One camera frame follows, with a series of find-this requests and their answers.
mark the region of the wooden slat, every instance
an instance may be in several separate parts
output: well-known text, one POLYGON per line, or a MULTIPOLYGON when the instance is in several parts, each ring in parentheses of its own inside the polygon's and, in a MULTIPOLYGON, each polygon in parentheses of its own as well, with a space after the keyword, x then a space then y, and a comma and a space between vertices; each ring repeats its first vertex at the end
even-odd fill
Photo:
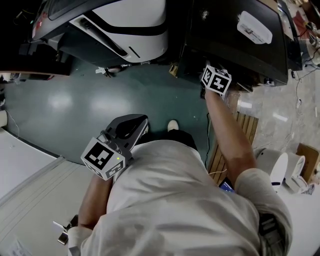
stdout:
POLYGON ((209 162, 209 164, 208 164, 208 166, 207 166, 207 171, 208 171, 208 173, 210 173, 210 170, 211 170, 211 168, 212 168, 212 164, 213 164, 213 162, 214 162, 214 159, 215 159, 215 156, 216 156, 216 153, 217 153, 217 149, 218 149, 218 142, 217 142, 217 140, 215 139, 214 140, 214 148, 213 148, 213 151, 212 151, 212 155, 211 155, 211 158, 210 158, 210 162, 209 162))
POLYGON ((242 129, 243 125, 244 125, 244 121, 245 121, 245 115, 239 113, 238 119, 237 119, 237 123, 240 126, 240 128, 242 129))
POLYGON ((247 129, 248 129, 249 121, 250 121, 250 115, 246 115, 246 116, 244 117, 243 126, 242 126, 242 131, 243 131, 244 133, 246 133, 246 131, 247 131, 247 129))
POLYGON ((250 137, 249 137, 249 141, 250 141, 251 145, 252 145, 252 143, 254 142, 254 139, 255 139, 255 135, 256 135, 256 131, 257 131, 257 127, 258 127, 258 122, 259 122, 258 118, 255 118, 254 121, 253 121, 253 126, 252 126, 251 134, 250 134, 250 137))
MULTIPOLYGON (((224 171, 226 168, 227 168, 227 166, 224 165, 223 168, 222 168, 222 171, 224 171)), ((224 179, 227 177, 227 175, 228 175, 228 170, 222 172, 222 173, 220 174, 220 177, 219 177, 219 179, 218 179, 217 184, 220 185, 220 183, 224 181, 224 179)))
POLYGON ((235 113, 233 113, 232 115, 234 116, 234 119, 235 119, 236 121, 238 121, 239 112, 235 112, 235 113))
POLYGON ((215 153, 215 157, 213 159, 213 163, 212 163, 212 167, 210 169, 210 172, 209 173, 214 173, 219 165, 219 162, 220 162, 220 158, 221 158, 221 151, 219 149, 219 147, 217 148, 216 150, 216 153, 215 153))
POLYGON ((245 136, 248 140, 250 138, 252 128, 254 127, 254 122, 255 122, 255 118, 253 116, 250 116, 249 124, 245 132, 245 136))
POLYGON ((220 176, 221 176, 221 172, 223 171, 224 166, 225 166, 225 159, 222 156, 221 159, 220 159, 219 165, 217 166, 217 168, 215 170, 217 173, 213 177, 213 180, 214 180, 215 183, 218 183, 218 181, 220 179, 220 176))

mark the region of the white sneaker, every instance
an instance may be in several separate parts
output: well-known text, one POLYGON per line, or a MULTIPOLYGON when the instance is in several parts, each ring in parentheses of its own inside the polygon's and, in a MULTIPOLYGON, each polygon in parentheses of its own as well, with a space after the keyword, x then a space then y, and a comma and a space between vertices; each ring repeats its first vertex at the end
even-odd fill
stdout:
POLYGON ((171 130, 179 130, 179 125, 176 120, 171 120, 168 123, 168 132, 170 132, 171 130))

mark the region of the wire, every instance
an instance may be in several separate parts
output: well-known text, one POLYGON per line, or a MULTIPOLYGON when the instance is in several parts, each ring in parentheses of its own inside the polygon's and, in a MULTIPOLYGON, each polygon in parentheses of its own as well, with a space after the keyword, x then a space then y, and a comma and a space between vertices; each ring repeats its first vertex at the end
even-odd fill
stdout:
POLYGON ((207 169, 207 162, 208 162, 208 155, 209 155, 209 151, 210 151, 210 126, 211 126, 211 118, 209 120, 210 116, 209 113, 206 114, 206 156, 205 156, 205 162, 204 162, 204 166, 207 169))
POLYGON ((302 37, 307 31, 308 29, 306 29, 301 35, 298 35, 298 38, 302 37))
POLYGON ((6 112, 8 113, 8 115, 10 116, 10 118, 13 120, 15 126, 16 126, 17 129, 18 129, 18 137, 17 137, 17 139, 19 139, 19 137, 20 137, 20 129, 19 129, 19 126, 17 125, 16 121, 14 120, 14 118, 12 117, 12 115, 9 113, 9 111, 6 110, 6 112))
POLYGON ((311 58, 311 59, 306 60, 304 63, 307 63, 307 62, 309 62, 309 61, 312 61, 312 60, 315 58, 315 56, 316 56, 316 52, 317 52, 319 49, 320 49, 320 48, 316 49, 316 50, 314 51, 314 53, 313 53, 312 58, 311 58))
POLYGON ((29 12, 29 11, 26 11, 26 10, 24 10, 24 9, 22 9, 22 11, 24 11, 24 12, 27 13, 27 14, 34 14, 33 12, 29 12))
POLYGON ((224 173, 226 170, 228 170, 228 169, 225 169, 225 170, 223 170, 223 171, 214 171, 214 172, 209 173, 208 175, 210 175, 210 174, 217 174, 217 173, 224 173))
POLYGON ((314 70, 312 70, 311 72, 309 72, 308 74, 304 75, 303 77, 299 77, 298 72, 296 71, 296 75, 298 76, 298 79, 294 79, 296 81, 298 81, 298 83, 296 84, 296 88, 295 88, 295 96, 296 96, 296 102, 298 104, 300 104, 299 98, 298 98, 298 86, 299 83, 302 83, 302 79, 305 78, 306 76, 310 75, 312 72, 316 71, 316 70, 320 70, 320 68, 314 68, 314 70))

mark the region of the wrist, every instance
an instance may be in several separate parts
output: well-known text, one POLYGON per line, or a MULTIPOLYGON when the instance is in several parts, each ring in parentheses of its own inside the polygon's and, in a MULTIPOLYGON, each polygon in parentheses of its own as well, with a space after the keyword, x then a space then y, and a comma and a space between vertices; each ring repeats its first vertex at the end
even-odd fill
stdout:
POLYGON ((214 91, 205 88, 204 98, 207 101, 208 99, 220 98, 220 96, 217 93, 215 93, 214 91))

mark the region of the white container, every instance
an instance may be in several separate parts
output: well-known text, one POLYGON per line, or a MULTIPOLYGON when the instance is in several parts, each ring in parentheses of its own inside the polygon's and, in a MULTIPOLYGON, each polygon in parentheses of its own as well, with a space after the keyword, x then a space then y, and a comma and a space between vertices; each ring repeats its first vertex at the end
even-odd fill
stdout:
POLYGON ((273 185, 273 189, 277 191, 285 178, 288 154, 265 148, 258 155, 256 164, 259 169, 270 175, 271 183, 279 183, 278 185, 273 185))
POLYGON ((295 193, 301 193, 308 187, 304 178, 300 176, 305 165, 305 161, 306 158, 304 155, 288 153, 288 166, 285 173, 285 183, 295 193))
POLYGON ((0 127, 6 126, 8 124, 8 116, 5 110, 0 111, 0 127))

